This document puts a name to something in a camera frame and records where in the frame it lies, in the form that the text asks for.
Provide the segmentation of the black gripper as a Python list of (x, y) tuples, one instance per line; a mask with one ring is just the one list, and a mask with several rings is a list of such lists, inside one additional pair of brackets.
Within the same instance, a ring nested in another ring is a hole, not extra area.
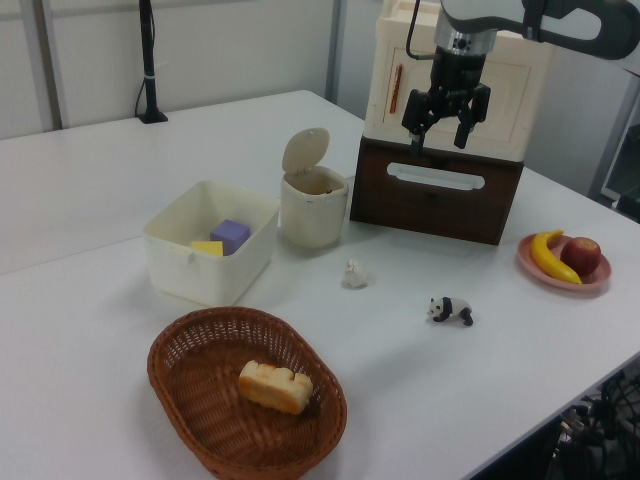
[(458, 116), (454, 145), (459, 149), (466, 147), (475, 125), (485, 121), (491, 88), (481, 83), (481, 76), (496, 36), (496, 30), (462, 33), (448, 18), (437, 20), (430, 93), (413, 89), (401, 121), (409, 134), (412, 155), (422, 153), (426, 133), (435, 123), (432, 112)]

